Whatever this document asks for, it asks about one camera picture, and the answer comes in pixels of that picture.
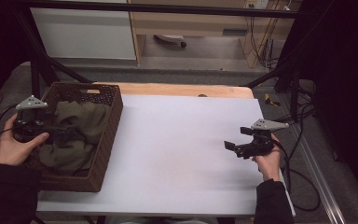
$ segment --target metal frame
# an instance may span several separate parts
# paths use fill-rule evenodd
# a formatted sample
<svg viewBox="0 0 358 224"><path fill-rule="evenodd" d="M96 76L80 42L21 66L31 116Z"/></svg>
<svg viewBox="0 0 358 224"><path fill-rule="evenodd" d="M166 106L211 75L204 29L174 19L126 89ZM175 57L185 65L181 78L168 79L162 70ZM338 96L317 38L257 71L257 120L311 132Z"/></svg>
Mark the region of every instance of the metal frame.
<svg viewBox="0 0 358 224"><path fill-rule="evenodd" d="M26 38L23 43L31 45L30 55L32 56L32 76L33 76L33 94L40 98L39 75L50 85L54 81L59 81L54 69L55 67L63 71L66 75L75 78L80 82L91 81L65 67L61 63L50 58L44 51L42 43L36 38L33 29L23 15L23 10L29 7L38 8L57 8L57 9L78 9L78 10L101 10L101 11L128 11L128 12L150 12L150 13L180 13L180 14L199 14L199 15L221 15L221 16L240 16L240 17L263 17L263 18L286 18L286 19L314 19L319 15L311 12L298 12L287 10L257 10L247 8L224 8L224 7L186 7L186 6L165 6L165 5L140 5L140 4L119 4L119 3L95 3L95 2L73 2L73 1L51 1L51 0L13 0L4 1L2 7L7 13L12 13ZM245 85L252 88L271 77L277 77L282 72L291 70L295 63L287 63L275 71ZM325 183L324 177L319 171L316 161L311 155L310 150L303 150L306 163L309 166L312 177L322 192L322 200L327 214L333 223L344 223L334 197Z"/></svg>
<svg viewBox="0 0 358 224"><path fill-rule="evenodd" d="M55 67L63 71L66 75L73 77L80 82L91 83L71 69L50 58L43 44L36 38L34 30L23 15L25 8L57 8L57 9L77 9L77 10L101 10L101 11L129 11L129 12L150 12L150 13L180 13L198 15L221 15L221 16L240 16L240 17L264 17L264 18L288 18L288 19L309 19L315 17L315 13L298 12L289 10L258 10L247 8L227 8L227 7L188 7L188 6L166 6L166 5L147 5L147 4L120 4L120 3L96 3L96 2L73 2L73 1L51 1L51 0L14 0L4 1L2 7L6 7L7 13L12 13L21 26L26 39L23 43L31 46L33 76L33 95L40 98L40 88L38 76L51 85L54 81L59 81L55 74Z"/></svg>

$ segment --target white table surface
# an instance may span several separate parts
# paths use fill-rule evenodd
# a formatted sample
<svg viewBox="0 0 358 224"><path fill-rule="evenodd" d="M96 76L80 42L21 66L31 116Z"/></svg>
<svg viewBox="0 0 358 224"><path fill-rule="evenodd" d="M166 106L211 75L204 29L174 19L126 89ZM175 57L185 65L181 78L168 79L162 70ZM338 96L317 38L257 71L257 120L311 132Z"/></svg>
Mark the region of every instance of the white table surface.
<svg viewBox="0 0 358 224"><path fill-rule="evenodd" d="M256 99L122 95L123 112L97 193L42 191L37 211L122 216L255 212L262 175L224 141L261 119Z"/></svg>

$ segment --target hand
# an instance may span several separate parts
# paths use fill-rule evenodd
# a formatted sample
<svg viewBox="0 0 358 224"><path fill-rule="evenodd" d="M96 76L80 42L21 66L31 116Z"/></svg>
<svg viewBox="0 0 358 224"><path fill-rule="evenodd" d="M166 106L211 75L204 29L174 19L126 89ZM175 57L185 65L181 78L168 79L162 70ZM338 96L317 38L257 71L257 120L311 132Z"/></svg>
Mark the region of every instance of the hand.
<svg viewBox="0 0 358 224"><path fill-rule="evenodd" d="M271 134L272 139L278 141L278 138L274 134ZM256 156L253 157L253 161L257 162L258 169L261 174L263 174L263 179L269 180L274 179L274 181L280 181L279 169L280 169L280 156L281 150L274 144L274 148L266 156Z"/></svg>
<svg viewBox="0 0 358 224"><path fill-rule="evenodd" d="M13 138L13 122L16 120L17 114L7 120L5 129L0 138L0 164L20 165L31 154L32 150L44 143L48 139L48 133L41 133L32 141L27 143L18 142Z"/></svg>

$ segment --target silver metal rail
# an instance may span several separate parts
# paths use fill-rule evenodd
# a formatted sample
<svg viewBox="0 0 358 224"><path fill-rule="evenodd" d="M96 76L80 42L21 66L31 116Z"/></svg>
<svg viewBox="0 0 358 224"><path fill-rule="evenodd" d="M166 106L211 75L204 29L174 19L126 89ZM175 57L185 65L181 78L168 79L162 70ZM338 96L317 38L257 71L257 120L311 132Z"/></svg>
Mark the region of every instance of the silver metal rail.
<svg viewBox="0 0 358 224"><path fill-rule="evenodd" d="M284 94L278 94L281 100L281 104L283 109L289 113L289 100L288 97ZM300 133L299 124L294 124L291 127L296 136ZM331 223L334 224L345 224L344 216L342 216L341 210L338 207L337 201L334 198L334 195L327 184L326 179L324 178L324 174L319 168L318 162L315 160L312 151L310 150L310 146L308 145L307 138L303 135L298 144L299 150L304 158L305 163L310 171L310 176L315 184L316 188L319 190L321 194L321 200L324 205L324 209L327 215L330 218Z"/></svg>

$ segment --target person's right hand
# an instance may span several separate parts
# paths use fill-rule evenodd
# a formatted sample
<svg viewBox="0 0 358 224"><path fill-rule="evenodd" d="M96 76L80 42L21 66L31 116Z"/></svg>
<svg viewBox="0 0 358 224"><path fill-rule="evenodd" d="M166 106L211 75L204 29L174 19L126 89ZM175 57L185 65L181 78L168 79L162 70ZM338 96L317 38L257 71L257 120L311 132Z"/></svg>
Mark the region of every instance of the person's right hand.
<svg viewBox="0 0 358 224"><path fill-rule="evenodd" d="M272 134L271 137L279 142L274 134ZM281 150L274 144L274 148L268 155L253 157L253 161L257 162L258 169L261 174L263 174L263 179L265 181L270 180L271 178L274 179L274 181L280 181L280 156Z"/></svg>

